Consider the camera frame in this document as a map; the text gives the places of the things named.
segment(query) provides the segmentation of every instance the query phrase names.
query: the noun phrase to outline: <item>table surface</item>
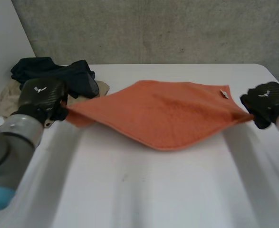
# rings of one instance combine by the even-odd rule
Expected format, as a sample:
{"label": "table surface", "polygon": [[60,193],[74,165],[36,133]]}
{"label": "table surface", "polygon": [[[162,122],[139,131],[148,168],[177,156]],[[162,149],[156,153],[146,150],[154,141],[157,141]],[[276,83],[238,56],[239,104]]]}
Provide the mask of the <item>table surface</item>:
{"label": "table surface", "polygon": [[[276,81],[256,64],[91,65],[117,92],[138,80],[229,85],[234,101]],[[279,132],[231,127],[176,152],[157,152],[95,123],[44,132],[12,204],[9,228],[279,227]]]}

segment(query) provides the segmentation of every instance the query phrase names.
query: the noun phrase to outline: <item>white tag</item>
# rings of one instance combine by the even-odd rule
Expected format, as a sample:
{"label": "white tag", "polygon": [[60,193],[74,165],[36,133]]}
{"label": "white tag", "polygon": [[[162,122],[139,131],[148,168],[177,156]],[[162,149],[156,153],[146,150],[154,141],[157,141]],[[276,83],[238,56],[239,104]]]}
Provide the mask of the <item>white tag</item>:
{"label": "white tag", "polygon": [[225,91],[222,91],[222,90],[221,90],[221,94],[222,94],[225,98],[229,99],[228,94],[227,94]]}

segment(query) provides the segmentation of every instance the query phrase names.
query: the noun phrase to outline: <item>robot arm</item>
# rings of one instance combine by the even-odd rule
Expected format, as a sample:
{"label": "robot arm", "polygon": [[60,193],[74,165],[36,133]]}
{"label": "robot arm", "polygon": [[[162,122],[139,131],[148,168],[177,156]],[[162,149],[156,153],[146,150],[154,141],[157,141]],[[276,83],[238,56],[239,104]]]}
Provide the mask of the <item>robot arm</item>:
{"label": "robot arm", "polygon": [[0,126],[0,210],[15,195],[40,143],[44,122],[67,116],[67,110],[61,106],[66,101],[67,87],[57,79],[32,79],[24,85],[18,111]]}
{"label": "robot arm", "polygon": [[268,82],[241,96],[241,102],[254,115],[254,123],[265,129],[274,123],[279,130],[279,83]]}

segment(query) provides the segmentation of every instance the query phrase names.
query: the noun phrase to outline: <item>gray robot arm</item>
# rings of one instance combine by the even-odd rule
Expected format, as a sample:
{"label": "gray robot arm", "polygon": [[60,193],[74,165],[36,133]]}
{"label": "gray robot arm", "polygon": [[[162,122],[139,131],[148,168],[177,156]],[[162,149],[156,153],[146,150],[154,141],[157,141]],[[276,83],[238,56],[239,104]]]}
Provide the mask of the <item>gray robot arm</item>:
{"label": "gray robot arm", "polygon": [[0,126],[0,210],[6,208],[38,147],[46,120],[64,120],[67,87],[54,78],[25,83],[18,111]]}
{"label": "gray robot arm", "polygon": [[0,127],[0,210],[6,208],[43,133],[35,118],[16,114]]}

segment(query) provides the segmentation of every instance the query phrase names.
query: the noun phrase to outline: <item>beige cloth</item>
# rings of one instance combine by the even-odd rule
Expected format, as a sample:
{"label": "beige cloth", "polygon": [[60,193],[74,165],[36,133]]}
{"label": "beige cloth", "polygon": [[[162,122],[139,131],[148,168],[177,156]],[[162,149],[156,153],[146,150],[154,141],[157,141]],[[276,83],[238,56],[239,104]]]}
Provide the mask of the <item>beige cloth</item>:
{"label": "beige cloth", "polygon": [[[108,84],[102,81],[96,81],[99,87],[99,96],[105,96],[109,91],[110,87]],[[19,89],[20,83],[16,80],[10,80],[7,86],[3,89],[0,94],[0,116],[3,118],[9,117],[13,112],[18,110],[18,99],[20,97],[21,91]],[[72,96],[68,95],[67,98],[67,105],[74,105],[79,102],[83,102],[89,100],[84,96],[79,96],[77,99],[73,98]]]}

